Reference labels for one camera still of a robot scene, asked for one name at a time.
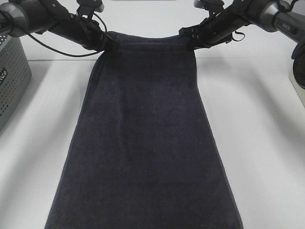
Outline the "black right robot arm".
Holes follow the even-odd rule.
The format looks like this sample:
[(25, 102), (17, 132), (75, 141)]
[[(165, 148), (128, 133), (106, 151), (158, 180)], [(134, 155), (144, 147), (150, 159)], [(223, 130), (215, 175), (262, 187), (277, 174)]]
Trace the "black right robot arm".
[(305, 87), (305, 17), (293, 12), (296, 1), (234, 0), (224, 8), (222, 0), (196, 0), (194, 6), (209, 12), (200, 24), (181, 28), (179, 35), (189, 38), (187, 49), (211, 48), (234, 40), (238, 29), (250, 24), (267, 32), (280, 31), (296, 42), (292, 53), (293, 74), (297, 84)]

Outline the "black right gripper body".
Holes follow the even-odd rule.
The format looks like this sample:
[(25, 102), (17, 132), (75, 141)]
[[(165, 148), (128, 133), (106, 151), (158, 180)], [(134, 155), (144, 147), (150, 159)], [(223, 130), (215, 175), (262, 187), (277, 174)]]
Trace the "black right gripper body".
[(210, 15), (198, 25), (181, 28), (179, 35), (189, 39), (187, 50), (193, 51), (229, 43), (234, 39), (233, 32), (237, 29), (238, 15), (228, 7), (220, 13)]

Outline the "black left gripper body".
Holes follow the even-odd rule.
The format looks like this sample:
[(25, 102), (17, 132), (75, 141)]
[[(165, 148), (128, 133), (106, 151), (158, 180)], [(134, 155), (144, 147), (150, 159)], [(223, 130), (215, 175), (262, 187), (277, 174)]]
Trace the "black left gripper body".
[(87, 50), (113, 51), (119, 48), (119, 43), (102, 31), (98, 22), (74, 14), (59, 22), (59, 35)]

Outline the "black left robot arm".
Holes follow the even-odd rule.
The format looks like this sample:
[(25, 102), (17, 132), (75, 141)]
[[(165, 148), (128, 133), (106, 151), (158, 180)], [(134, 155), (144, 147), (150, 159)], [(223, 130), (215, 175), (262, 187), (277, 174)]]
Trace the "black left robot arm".
[(119, 45), (92, 19), (102, 12), (100, 0), (79, 0), (76, 14), (57, 0), (10, 0), (0, 6), (0, 33), (21, 37), (49, 31), (87, 50), (112, 51)]

